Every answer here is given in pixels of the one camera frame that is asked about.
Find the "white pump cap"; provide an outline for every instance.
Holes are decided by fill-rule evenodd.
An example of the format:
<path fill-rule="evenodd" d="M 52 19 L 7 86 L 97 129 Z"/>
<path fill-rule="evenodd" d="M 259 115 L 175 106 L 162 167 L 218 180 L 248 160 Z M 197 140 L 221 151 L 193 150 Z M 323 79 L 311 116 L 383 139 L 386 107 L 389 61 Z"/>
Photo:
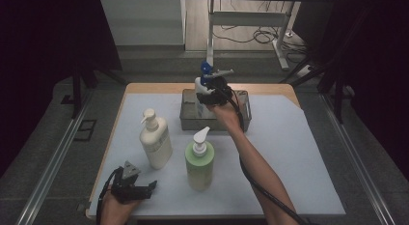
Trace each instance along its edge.
<path fill-rule="evenodd" d="M 153 109 L 148 108 L 144 111 L 144 119 L 142 119 L 141 123 L 144 121 L 147 122 L 146 127 L 147 129 L 154 129 L 158 127 L 158 123 L 156 121 L 156 114 Z"/>
<path fill-rule="evenodd" d="M 193 140 L 195 144 L 193 145 L 193 154 L 195 156 L 204 156 L 206 152 L 205 137 L 207 136 L 210 127 L 205 127 L 198 131 L 194 136 Z"/>

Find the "white tabletop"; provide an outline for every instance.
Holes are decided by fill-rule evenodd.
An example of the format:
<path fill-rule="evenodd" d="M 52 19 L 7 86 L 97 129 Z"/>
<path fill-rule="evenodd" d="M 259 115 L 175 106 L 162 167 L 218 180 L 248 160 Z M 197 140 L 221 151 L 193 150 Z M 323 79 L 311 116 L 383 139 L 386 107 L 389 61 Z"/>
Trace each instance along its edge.
<path fill-rule="evenodd" d="M 252 121 L 246 135 L 278 173 L 299 214 L 345 214 L 328 175 L 304 112 L 283 96 L 250 95 Z M 187 182 L 184 150 L 196 131 L 181 130 L 181 94 L 126 94 L 103 162 L 88 216 L 95 216 L 97 197 L 109 175 L 126 160 L 142 173 L 136 185 L 158 180 L 157 188 L 132 215 L 138 217 L 262 216 L 241 172 L 238 153 L 224 131 L 210 131 L 215 148 L 213 182 L 196 191 Z M 150 167 L 139 141 L 143 111 L 151 107 L 169 124 L 174 152 L 161 170 Z"/>

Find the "metal tray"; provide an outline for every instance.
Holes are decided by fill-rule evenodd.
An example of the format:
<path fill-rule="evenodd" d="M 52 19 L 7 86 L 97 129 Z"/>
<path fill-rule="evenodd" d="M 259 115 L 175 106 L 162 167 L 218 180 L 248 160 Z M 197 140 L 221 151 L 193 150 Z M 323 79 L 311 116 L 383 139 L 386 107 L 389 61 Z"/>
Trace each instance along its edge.
<path fill-rule="evenodd" d="M 235 91 L 239 101 L 243 103 L 241 113 L 244 119 L 244 131 L 247 131 L 252 113 L 250 110 L 250 101 L 247 91 Z M 200 119 L 196 118 L 195 110 L 196 94 L 194 89 L 184 89 L 182 92 L 180 121 L 182 130 L 201 130 L 204 127 L 210 127 L 212 130 L 226 130 L 217 119 Z"/>

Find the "hand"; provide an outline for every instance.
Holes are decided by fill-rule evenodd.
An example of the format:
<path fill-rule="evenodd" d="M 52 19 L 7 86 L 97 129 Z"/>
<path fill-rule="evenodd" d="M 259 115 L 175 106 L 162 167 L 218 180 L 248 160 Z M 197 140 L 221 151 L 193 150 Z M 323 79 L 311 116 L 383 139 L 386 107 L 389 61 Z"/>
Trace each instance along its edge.
<path fill-rule="evenodd" d="M 132 211 L 138 207 L 142 201 L 143 200 L 135 200 L 122 204 L 111 194 L 111 185 L 109 185 L 102 202 L 101 225 L 125 224 Z"/>
<path fill-rule="evenodd" d="M 235 97 L 232 100 L 241 108 L 242 104 L 236 101 Z M 207 105 L 208 110 L 216 115 L 217 120 L 229 131 L 232 129 L 240 128 L 240 122 L 238 121 L 237 114 L 231 103 L 226 103 L 223 106 L 219 105 Z"/>

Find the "green soap bottle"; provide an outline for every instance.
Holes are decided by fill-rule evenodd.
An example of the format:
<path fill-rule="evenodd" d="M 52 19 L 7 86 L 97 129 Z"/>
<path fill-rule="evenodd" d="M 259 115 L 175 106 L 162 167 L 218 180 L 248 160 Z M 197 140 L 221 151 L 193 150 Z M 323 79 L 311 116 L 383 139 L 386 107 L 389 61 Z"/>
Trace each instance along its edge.
<path fill-rule="evenodd" d="M 205 141 L 210 127 L 205 127 L 193 136 L 184 152 L 186 157 L 187 180 L 196 190 L 207 189 L 213 175 L 214 148 Z"/>

